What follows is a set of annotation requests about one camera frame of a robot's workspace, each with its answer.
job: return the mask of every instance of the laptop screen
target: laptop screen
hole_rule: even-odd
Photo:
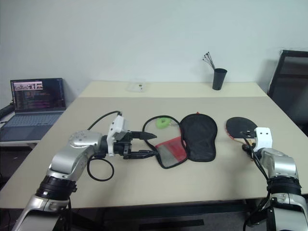
[[[11,80],[16,112],[65,110],[61,78]]]

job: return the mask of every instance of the laptop keyboard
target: laptop keyboard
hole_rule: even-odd
[[[53,125],[61,114],[15,115],[6,127]]]

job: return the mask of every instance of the white wall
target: white wall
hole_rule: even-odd
[[[308,50],[307,0],[0,0],[0,108],[10,79],[226,81],[266,88],[282,49]]]

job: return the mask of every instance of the beige table surface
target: beige table surface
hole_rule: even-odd
[[[208,163],[190,160],[162,169],[155,157],[123,160],[109,157],[115,166],[114,177],[107,182],[92,180],[84,171],[73,193],[73,207],[150,205],[210,200],[232,200],[266,196],[266,182],[254,162],[232,141],[224,130],[233,116],[252,119],[260,127],[270,127],[273,147],[291,155],[298,167],[302,192],[308,193],[306,155],[307,137],[265,94],[252,97],[206,98],[77,98],[41,142],[29,154],[0,192],[0,207],[22,208],[35,193],[55,153],[65,146],[69,136],[86,129],[99,116],[121,110],[130,130],[140,130],[155,115],[170,115],[181,120],[188,114],[204,113],[218,126],[215,141],[217,156]],[[92,130],[102,134],[114,117],[98,123]],[[142,141],[133,142],[133,150],[148,149]],[[99,161],[92,164],[97,177],[107,177],[110,167]]]

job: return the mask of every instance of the floor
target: floor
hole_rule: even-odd
[[[1,151],[0,171],[3,181],[16,171],[29,151]],[[101,209],[73,209],[74,212],[92,220],[97,220]],[[20,216],[22,210],[0,211],[0,231],[12,230],[13,225]],[[241,231],[245,218],[244,212],[208,213],[202,215],[180,216],[180,217],[155,217],[155,218],[130,218],[115,217],[108,210],[104,214],[104,226],[108,231]],[[73,227],[73,231],[83,229]],[[266,225],[246,228],[247,231],[265,231]]]

